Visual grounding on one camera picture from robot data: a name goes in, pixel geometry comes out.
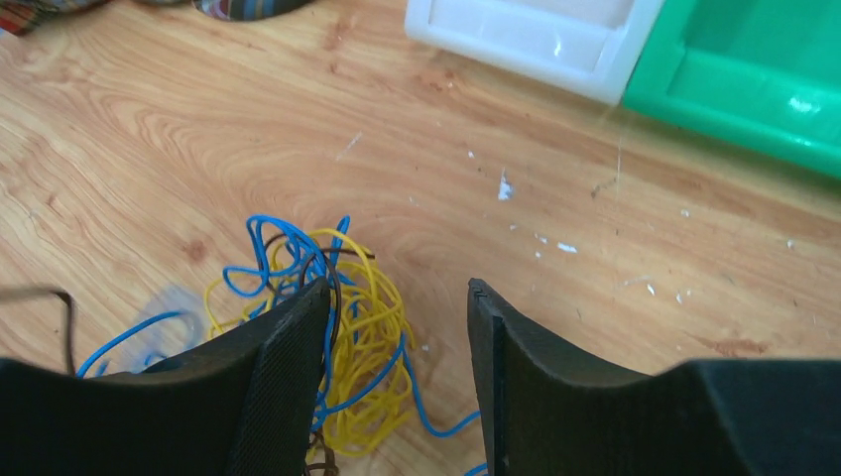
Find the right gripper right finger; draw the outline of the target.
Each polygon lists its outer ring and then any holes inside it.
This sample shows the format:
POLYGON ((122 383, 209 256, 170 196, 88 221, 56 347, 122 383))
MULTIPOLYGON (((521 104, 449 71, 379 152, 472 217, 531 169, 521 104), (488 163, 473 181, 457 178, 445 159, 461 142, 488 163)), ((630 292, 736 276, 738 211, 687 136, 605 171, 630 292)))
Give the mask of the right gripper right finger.
POLYGON ((836 475, 840 364, 692 359, 648 376, 469 283, 467 329, 492 475, 836 475))

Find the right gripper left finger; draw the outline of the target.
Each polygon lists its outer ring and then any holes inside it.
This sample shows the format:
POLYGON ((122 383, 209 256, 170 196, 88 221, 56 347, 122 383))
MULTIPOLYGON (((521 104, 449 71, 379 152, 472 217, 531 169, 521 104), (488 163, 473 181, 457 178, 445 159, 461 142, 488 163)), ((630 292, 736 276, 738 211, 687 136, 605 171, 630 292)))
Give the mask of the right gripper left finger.
POLYGON ((1 471, 300 475, 329 315, 320 278, 140 373, 82 379, 5 358, 1 471))

